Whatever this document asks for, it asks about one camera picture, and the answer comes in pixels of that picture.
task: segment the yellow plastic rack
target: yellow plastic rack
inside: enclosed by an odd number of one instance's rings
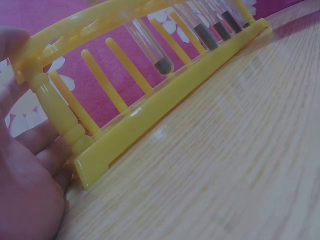
[[[175,0],[183,3],[186,0]],[[28,82],[36,94],[49,120],[64,140],[72,146],[72,160],[85,189],[94,184],[109,168],[109,165],[137,141],[147,130],[181,102],[203,81],[208,79],[234,54],[256,38],[270,24],[263,18],[255,21],[241,0],[234,0],[238,12],[251,25],[232,37],[212,52],[206,52],[180,17],[173,11],[170,16],[185,30],[200,56],[191,60],[177,42],[155,19],[151,21],[177,53],[185,66],[153,88],[142,76],[117,43],[108,38],[106,44],[132,75],[145,96],[128,107],[104,75],[88,50],[82,51],[82,58],[92,71],[101,87],[120,111],[111,123],[100,129],[64,85],[59,75],[49,73],[53,83],[66,99],[63,101],[43,68],[54,60],[88,41],[125,24],[120,12],[133,8],[139,16],[169,7],[166,0],[108,0],[67,17],[35,34],[23,48],[9,57],[19,84]],[[86,135],[85,128],[92,135]]]

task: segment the magenta background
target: magenta background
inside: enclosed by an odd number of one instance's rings
[[[256,4],[254,5],[256,8],[255,19],[265,18],[302,1],[303,0],[256,0]]]
[[[265,17],[296,2],[300,2],[300,0],[257,0],[255,5],[257,17]],[[87,7],[88,4],[85,0],[3,0],[0,1],[0,25],[25,28],[33,35]],[[180,68],[183,64],[182,61],[153,29],[148,19],[145,17],[144,20],[171,58],[175,69]],[[190,43],[182,42],[177,32],[173,36],[192,59],[198,55]],[[107,37],[115,39],[153,87],[164,80],[164,77],[159,75],[149,63],[124,27],[114,29],[68,53],[64,56],[65,64],[58,72],[74,80],[74,95],[100,127],[118,115],[118,111],[82,60],[81,51],[83,49],[91,51],[106,76],[128,105],[143,96],[138,85],[105,45]]]

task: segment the wooden table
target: wooden table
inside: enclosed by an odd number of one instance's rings
[[[260,37],[88,191],[57,240],[319,240],[320,1]]]

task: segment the dark soil sample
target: dark soil sample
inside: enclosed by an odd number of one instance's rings
[[[161,75],[166,76],[172,72],[172,64],[166,57],[162,58],[154,66]]]
[[[245,29],[250,26],[250,22],[245,23],[242,27]]]
[[[233,31],[238,34],[242,31],[241,26],[237,23],[235,18],[230,14],[229,11],[225,11],[222,13],[222,17],[224,20],[230,25],[230,27],[233,29]]]
[[[213,28],[220,35],[223,41],[227,41],[231,38],[230,34],[225,29],[225,27],[221,24],[221,22],[217,22],[215,25],[213,25]]]
[[[194,31],[209,50],[214,50],[219,47],[218,41],[203,23],[200,23],[198,26],[196,26]]]

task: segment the glass test tube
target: glass test tube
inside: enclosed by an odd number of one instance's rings
[[[124,10],[122,15],[129,21],[125,24],[126,29],[157,71],[164,76],[171,75],[174,70],[172,62],[166,56],[144,22],[136,16],[134,11]]]
[[[231,14],[232,16],[238,21],[238,23],[241,24],[242,28],[246,28],[250,26],[249,22],[245,22],[243,17],[237,12],[237,8],[235,5],[232,3],[233,0],[214,0],[217,3],[221,4],[224,6]]]
[[[230,33],[226,30],[224,25],[220,22],[217,13],[212,10],[206,1],[191,0],[191,2],[198,8],[206,20],[213,26],[223,41],[231,38]]]
[[[206,2],[223,17],[236,34],[242,31],[242,27],[231,14],[231,11],[220,0],[206,0]]]
[[[237,7],[234,5],[234,0],[218,0],[222,2],[235,16],[235,18],[241,23],[243,28],[247,28],[250,26],[250,22],[246,22],[241,14],[237,11]]]
[[[194,12],[188,4],[175,4],[173,0],[169,0],[168,2],[187,26],[194,30],[202,45],[204,44],[210,51],[219,47],[219,43],[215,36],[209,31],[206,25],[198,17],[197,13]]]

